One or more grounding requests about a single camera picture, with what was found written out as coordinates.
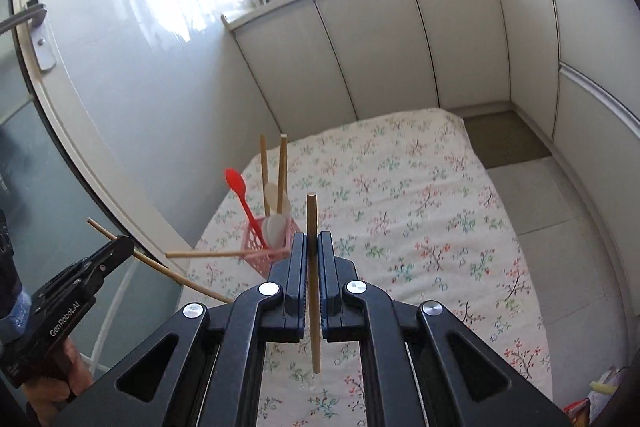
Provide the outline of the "person left hand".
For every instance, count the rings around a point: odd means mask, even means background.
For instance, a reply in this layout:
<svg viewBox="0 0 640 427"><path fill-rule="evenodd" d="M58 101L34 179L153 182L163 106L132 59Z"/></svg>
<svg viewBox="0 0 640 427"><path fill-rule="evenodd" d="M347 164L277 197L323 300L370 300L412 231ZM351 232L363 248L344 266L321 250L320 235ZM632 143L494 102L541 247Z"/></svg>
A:
<svg viewBox="0 0 640 427"><path fill-rule="evenodd" d="M67 338L63 345L64 353L70 360L70 371L65 379L39 376L22 386L28 404L32 407L39 426L49 426L58 415L56 403L64 402L70 394L81 395L93 384L89 367L81 358L80 352Z"/></svg>

